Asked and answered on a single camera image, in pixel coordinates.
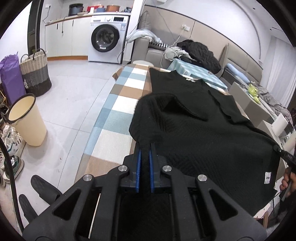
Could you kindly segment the person's right hand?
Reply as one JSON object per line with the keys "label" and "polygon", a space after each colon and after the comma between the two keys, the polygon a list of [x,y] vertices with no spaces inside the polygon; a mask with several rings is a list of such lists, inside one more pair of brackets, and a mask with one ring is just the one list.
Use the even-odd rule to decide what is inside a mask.
{"label": "person's right hand", "polygon": [[290,172],[290,168],[286,168],[283,179],[281,180],[280,191],[286,190],[290,186],[290,190],[287,192],[287,197],[289,197],[296,190],[296,176],[295,173]]}

